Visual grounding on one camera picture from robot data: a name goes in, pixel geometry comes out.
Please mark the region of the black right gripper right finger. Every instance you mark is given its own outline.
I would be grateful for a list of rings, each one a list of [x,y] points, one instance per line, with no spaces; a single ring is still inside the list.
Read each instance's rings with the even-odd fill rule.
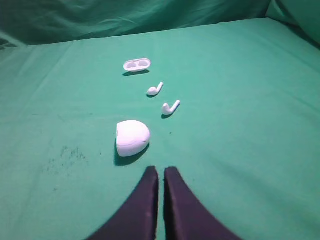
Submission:
[[[176,167],[164,170],[163,219],[167,240],[239,240],[197,199]]]

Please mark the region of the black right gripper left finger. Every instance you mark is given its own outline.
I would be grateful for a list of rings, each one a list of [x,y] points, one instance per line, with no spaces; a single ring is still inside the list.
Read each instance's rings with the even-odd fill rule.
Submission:
[[[148,166],[131,195],[89,240],[154,240],[159,206],[159,175]]]

